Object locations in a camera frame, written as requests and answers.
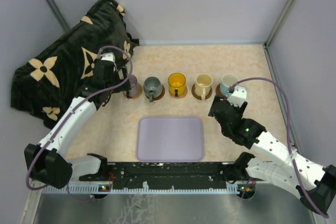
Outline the purple glass mug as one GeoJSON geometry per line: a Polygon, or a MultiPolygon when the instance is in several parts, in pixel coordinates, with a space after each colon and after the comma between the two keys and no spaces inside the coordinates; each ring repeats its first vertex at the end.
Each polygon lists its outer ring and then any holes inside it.
{"type": "Polygon", "coordinates": [[[129,77],[129,81],[130,81],[131,89],[126,92],[126,97],[127,98],[132,98],[132,97],[136,96],[138,91],[139,91],[138,80],[137,80],[137,77],[132,74],[129,77]]]}

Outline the woven rattan coaster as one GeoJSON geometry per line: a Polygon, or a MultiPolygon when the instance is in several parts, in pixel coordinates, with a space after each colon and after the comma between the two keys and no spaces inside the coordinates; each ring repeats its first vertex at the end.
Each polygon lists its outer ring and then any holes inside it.
{"type": "Polygon", "coordinates": [[[136,98],[141,96],[142,92],[143,92],[143,87],[140,84],[138,84],[138,93],[136,95],[129,96],[129,95],[127,95],[127,91],[125,91],[125,92],[123,92],[123,96],[127,99],[136,99],[136,98]]]}
{"type": "Polygon", "coordinates": [[[181,94],[181,95],[178,95],[178,96],[175,96],[174,94],[172,94],[170,91],[169,91],[169,95],[172,97],[172,98],[175,98],[175,99],[181,99],[181,98],[184,98],[187,96],[187,93],[188,93],[188,88],[185,87],[185,90],[184,92],[181,94]]]}

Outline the grey green mug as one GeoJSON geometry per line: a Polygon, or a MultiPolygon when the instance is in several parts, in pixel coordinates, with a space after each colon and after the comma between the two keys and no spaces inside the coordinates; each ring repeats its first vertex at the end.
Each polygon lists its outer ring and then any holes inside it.
{"type": "Polygon", "coordinates": [[[149,101],[153,102],[155,98],[161,95],[163,86],[157,77],[148,77],[143,84],[143,89],[149,101]]]}

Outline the white mug blue handle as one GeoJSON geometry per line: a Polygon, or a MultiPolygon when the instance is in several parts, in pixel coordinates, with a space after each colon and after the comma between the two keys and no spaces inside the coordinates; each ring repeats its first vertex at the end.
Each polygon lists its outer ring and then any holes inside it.
{"type": "Polygon", "coordinates": [[[238,78],[236,75],[232,73],[228,73],[222,77],[221,83],[220,83],[220,92],[222,95],[224,95],[226,98],[229,98],[231,93],[229,92],[229,89],[231,86],[233,86],[236,82],[238,82],[238,78]]]}

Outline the cream mug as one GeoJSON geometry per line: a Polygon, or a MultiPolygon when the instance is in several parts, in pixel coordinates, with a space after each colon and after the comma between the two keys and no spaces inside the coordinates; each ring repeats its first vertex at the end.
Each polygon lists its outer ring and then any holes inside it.
{"type": "Polygon", "coordinates": [[[196,78],[195,82],[195,94],[201,97],[201,100],[205,100],[210,93],[213,79],[208,74],[200,74],[196,78]]]}

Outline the yellow glass mug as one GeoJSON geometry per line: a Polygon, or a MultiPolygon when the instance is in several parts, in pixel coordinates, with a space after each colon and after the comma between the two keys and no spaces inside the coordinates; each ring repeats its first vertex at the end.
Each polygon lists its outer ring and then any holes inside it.
{"type": "Polygon", "coordinates": [[[168,77],[169,93],[178,98],[186,91],[186,77],[181,73],[173,73],[168,77]]]}

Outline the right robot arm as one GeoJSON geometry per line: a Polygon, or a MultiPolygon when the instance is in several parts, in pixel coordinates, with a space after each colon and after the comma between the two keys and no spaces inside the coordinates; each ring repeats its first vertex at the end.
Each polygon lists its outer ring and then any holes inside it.
{"type": "Polygon", "coordinates": [[[309,210],[326,217],[335,197],[335,166],[324,167],[298,154],[295,148],[278,141],[266,128],[243,117],[247,102],[233,106],[216,95],[209,116],[221,126],[222,134],[235,144],[267,157],[267,162],[250,153],[242,153],[242,162],[234,167],[242,180],[265,180],[293,194],[309,210]]]}

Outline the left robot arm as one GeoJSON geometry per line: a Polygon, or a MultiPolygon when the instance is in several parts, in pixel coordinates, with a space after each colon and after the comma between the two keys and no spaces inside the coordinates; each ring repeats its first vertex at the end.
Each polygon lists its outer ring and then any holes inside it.
{"type": "Polygon", "coordinates": [[[68,110],[55,127],[36,145],[28,144],[24,150],[27,165],[26,187],[34,190],[29,181],[36,180],[43,187],[62,189],[77,177],[92,175],[98,180],[108,177],[106,158],[87,154],[66,159],[66,155],[81,128],[99,108],[105,106],[114,92],[128,88],[132,68],[117,68],[108,60],[98,60],[93,76],[75,93],[68,110]]]}

